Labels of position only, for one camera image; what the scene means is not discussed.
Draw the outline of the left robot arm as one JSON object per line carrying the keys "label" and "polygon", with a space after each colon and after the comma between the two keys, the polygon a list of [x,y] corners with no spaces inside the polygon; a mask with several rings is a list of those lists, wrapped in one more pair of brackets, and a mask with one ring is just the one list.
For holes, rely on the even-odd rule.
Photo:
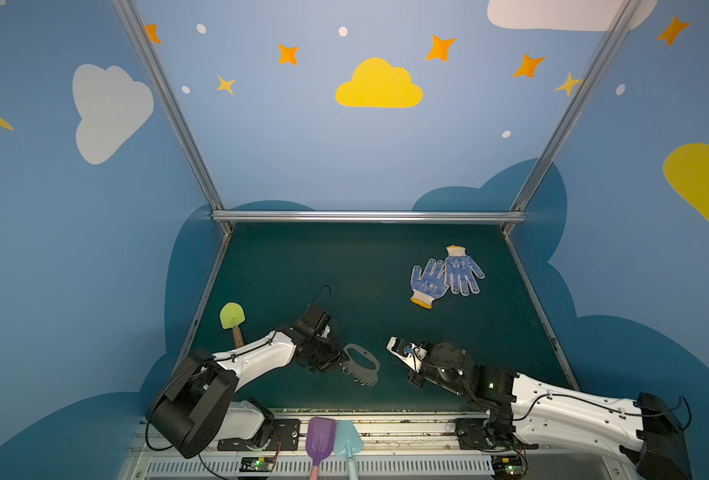
{"label": "left robot arm", "polygon": [[311,372],[340,366],[344,350],[328,326],[330,320],[332,314],[312,304],[296,322],[240,348],[192,351],[148,407],[148,426],[186,459],[216,440],[256,436],[268,412],[250,402],[234,403],[234,394],[294,362]]}

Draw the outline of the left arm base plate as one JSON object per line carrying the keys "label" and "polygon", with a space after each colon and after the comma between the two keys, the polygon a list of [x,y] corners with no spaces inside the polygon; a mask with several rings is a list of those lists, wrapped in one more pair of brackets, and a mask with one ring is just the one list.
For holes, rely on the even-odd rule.
{"label": "left arm base plate", "polygon": [[298,450],[300,440],[298,419],[264,420],[258,431],[250,439],[226,438],[218,441],[218,451],[270,451],[280,448],[282,451]]}

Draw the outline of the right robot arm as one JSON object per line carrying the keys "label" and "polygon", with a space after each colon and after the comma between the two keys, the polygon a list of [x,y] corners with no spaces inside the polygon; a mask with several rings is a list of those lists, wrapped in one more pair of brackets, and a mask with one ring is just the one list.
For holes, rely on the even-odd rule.
{"label": "right robot arm", "polygon": [[486,452],[556,446],[614,459],[643,479],[692,476],[685,424],[653,394],[612,398],[572,391],[519,372],[477,364],[450,342],[391,338],[388,351],[416,387],[434,384],[480,417],[458,420],[461,447]]}

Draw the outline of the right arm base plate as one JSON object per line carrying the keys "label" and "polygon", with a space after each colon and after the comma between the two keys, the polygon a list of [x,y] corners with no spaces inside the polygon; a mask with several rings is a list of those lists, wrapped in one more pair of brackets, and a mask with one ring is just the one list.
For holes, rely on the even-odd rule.
{"label": "right arm base plate", "polygon": [[527,444],[514,435],[515,427],[509,422],[489,418],[464,417],[453,420],[454,434],[462,450],[485,452],[537,449],[537,444]]}

